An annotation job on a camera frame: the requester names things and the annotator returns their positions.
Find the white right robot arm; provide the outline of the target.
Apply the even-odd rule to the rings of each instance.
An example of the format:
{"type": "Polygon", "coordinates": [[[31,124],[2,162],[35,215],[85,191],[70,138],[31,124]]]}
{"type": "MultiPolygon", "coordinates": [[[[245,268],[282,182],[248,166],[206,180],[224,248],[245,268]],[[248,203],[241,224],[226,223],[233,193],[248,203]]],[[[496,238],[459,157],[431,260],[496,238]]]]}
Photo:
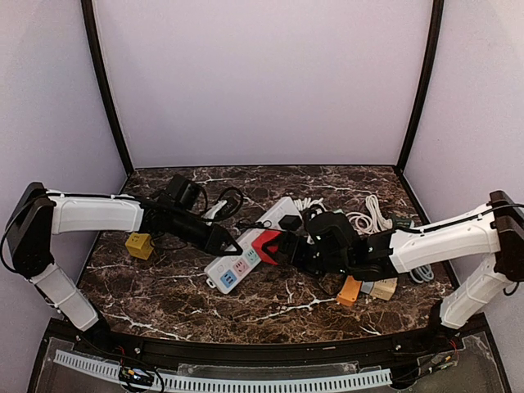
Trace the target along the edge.
{"type": "Polygon", "coordinates": [[[482,255],[466,281],[431,311],[432,325],[447,331],[460,329],[498,293],[523,280],[523,206],[503,191],[463,215],[416,228],[360,236],[342,213],[313,210],[304,213],[303,224],[306,237],[266,231],[262,260],[376,282],[423,265],[482,255]]]}

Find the red cube socket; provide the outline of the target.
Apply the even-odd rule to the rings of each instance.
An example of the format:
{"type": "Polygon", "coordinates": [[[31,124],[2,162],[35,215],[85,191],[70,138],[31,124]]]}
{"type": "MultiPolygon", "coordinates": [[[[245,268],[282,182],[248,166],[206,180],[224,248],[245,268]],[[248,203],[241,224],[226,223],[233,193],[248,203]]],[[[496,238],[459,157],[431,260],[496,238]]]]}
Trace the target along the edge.
{"type": "Polygon", "coordinates": [[[278,230],[264,230],[251,243],[260,260],[266,264],[281,265],[288,262],[287,254],[283,252],[282,242],[284,232],[278,230]]]}

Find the white multi-socket power strip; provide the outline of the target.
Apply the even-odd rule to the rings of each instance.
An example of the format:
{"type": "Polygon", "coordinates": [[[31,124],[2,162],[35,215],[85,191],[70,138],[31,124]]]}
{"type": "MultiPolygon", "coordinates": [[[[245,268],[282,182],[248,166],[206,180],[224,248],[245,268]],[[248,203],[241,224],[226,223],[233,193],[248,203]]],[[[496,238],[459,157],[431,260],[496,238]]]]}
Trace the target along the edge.
{"type": "Polygon", "coordinates": [[[217,257],[205,268],[207,285],[223,294],[235,288],[262,261],[261,247],[255,247],[257,239],[265,233],[277,235],[282,231],[279,222],[286,215],[300,216],[289,196],[281,198],[259,218],[263,228],[249,228],[237,239],[242,249],[240,255],[217,257]]]}

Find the yellow cube socket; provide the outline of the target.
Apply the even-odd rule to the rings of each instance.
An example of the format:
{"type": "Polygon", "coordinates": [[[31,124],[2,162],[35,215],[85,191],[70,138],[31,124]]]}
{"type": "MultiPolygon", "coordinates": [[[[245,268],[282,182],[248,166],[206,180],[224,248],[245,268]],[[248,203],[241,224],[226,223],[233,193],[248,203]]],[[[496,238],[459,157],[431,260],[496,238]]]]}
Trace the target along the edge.
{"type": "Polygon", "coordinates": [[[148,260],[154,251],[151,235],[146,233],[131,233],[125,247],[132,257],[140,260],[148,260]]]}

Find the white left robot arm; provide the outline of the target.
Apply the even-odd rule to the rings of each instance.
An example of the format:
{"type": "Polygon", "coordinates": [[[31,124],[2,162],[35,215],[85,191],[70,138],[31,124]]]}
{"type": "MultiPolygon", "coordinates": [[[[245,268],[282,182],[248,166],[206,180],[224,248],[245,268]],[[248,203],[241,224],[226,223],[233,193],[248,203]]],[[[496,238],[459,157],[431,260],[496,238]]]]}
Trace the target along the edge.
{"type": "Polygon", "coordinates": [[[101,232],[169,234],[207,255],[241,255],[242,247],[220,224],[231,217],[221,213],[227,203],[223,198],[194,212],[197,200],[206,197],[201,185],[179,174],[150,197],[59,192],[33,182],[7,221],[1,262],[32,284],[79,332],[107,332],[102,313],[56,262],[54,238],[101,232]]]}

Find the black power adapter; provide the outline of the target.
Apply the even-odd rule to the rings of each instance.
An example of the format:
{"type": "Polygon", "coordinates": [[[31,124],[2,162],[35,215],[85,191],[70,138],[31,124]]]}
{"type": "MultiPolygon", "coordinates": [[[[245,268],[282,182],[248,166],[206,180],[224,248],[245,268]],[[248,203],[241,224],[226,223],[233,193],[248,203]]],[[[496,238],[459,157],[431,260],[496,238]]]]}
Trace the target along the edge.
{"type": "Polygon", "coordinates": [[[299,215],[284,215],[278,225],[284,231],[294,232],[302,225],[302,219],[299,215]]]}

